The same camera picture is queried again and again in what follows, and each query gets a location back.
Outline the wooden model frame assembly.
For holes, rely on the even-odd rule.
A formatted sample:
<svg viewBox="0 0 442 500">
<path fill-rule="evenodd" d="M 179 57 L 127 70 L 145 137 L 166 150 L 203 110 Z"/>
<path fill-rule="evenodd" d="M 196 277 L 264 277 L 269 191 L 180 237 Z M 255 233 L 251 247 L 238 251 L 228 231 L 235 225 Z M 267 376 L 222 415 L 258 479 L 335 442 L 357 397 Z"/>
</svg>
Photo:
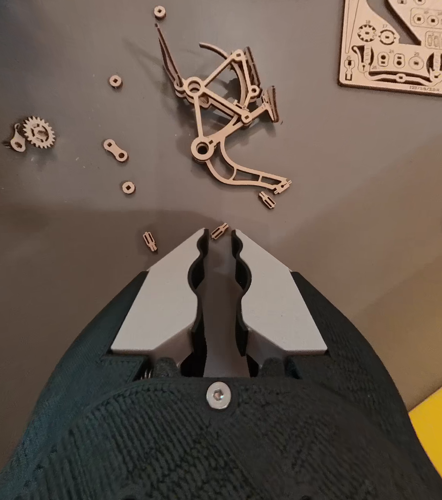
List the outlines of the wooden model frame assembly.
<svg viewBox="0 0 442 500">
<path fill-rule="evenodd" d="M 217 53 L 223 62 L 205 79 L 183 78 L 172 57 L 164 34 L 158 23 L 155 28 L 165 71 L 175 94 L 193 105 L 197 137 L 191 143 L 191 154 L 200 164 L 205 164 L 211 174 L 221 183 L 233 186 L 255 186 L 279 195 L 286 191 L 291 180 L 275 174 L 262 172 L 237 164 L 227 154 L 226 139 L 242 128 L 249 128 L 262 114 L 270 121 L 279 121 L 274 86 L 263 90 L 259 73 L 250 47 L 237 49 L 227 54 L 217 46 L 200 43 L 199 47 Z M 240 98 L 229 101 L 209 88 L 209 85 L 226 69 L 236 73 L 240 86 Z M 205 134 L 201 117 L 202 109 L 215 108 L 230 117 L 230 121 L 214 134 Z"/>
</svg>

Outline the wooden link piece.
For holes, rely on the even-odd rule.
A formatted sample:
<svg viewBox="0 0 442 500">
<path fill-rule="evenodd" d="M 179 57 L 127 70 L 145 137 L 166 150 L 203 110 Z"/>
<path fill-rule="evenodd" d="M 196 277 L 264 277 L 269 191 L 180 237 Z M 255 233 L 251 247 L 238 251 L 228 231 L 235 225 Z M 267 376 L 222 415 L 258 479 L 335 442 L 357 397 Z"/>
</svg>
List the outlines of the wooden link piece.
<svg viewBox="0 0 442 500">
<path fill-rule="evenodd" d="M 128 160 L 127 151 L 120 148 L 112 139 L 106 139 L 103 142 L 103 148 L 105 149 L 105 151 L 111 153 L 114 158 L 120 163 L 124 163 Z"/>
</svg>

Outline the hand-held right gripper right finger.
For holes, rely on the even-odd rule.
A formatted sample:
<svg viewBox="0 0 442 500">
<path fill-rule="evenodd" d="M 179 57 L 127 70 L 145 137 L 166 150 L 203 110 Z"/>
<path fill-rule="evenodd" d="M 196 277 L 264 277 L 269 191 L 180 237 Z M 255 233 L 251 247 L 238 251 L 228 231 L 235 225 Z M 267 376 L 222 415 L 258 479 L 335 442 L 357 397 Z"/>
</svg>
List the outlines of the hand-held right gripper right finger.
<svg viewBox="0 0 442 500">
<path fill-rule="evenodd" d="M 292 270 L 239 229 L 231 232 L 231 251 L 241 289 L 235 316 L 239 354 L 262 367 L 267 359 L 326 353 Z"/>
</svg>

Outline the wooden parts sheet with cutout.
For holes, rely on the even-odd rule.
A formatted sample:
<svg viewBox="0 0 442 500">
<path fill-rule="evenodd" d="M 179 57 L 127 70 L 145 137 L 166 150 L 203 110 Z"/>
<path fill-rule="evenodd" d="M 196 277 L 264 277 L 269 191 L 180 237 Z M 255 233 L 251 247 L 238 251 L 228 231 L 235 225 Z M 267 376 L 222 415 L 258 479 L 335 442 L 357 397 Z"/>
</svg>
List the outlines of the wooden parts sheet with cutout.
<svg viewBox="0 0 442 500">
<path fill-rule="evenodd" d="M 368 1 L 344 1 L 338 82 L 342 86 L 442 97 L 442 1 L 386 1 L 416 43 Z"/>
</svg>

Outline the wooden gear axle assembly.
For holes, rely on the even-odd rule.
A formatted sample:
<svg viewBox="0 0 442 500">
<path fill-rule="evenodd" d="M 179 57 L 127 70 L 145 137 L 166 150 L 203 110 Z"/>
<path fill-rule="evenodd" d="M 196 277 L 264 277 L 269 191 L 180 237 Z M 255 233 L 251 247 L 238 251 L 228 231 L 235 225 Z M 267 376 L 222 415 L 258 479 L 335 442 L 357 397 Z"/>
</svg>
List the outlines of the wooden gear axle assembly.
<svg viewBox="0 0 442 500">
<path fill-rule="evenodd" d="M 24 153 L 28 145 L 39 149 L 53 148 L 56 133 L 51 124 L 39 116 L 27 116 L 12 126 L 11 137 L 2 142 L 5 147 Z"/>
</svg>

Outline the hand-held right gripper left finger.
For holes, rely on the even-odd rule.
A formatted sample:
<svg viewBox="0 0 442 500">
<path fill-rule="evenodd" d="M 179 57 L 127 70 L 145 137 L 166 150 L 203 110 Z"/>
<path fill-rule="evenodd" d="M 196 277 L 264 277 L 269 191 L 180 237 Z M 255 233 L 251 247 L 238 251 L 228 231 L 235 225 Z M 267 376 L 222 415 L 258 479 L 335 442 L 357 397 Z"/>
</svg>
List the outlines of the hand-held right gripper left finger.
<svg viewBox="0 0 442 500">
<path fill-rule="evenodd" d="M 112 353 L 205 367 L 207 345 L 198 288 L 205 278 L 208 246 L 208 230 L 201 228 L 148 269 L 111 345 Z"/>
</svg>

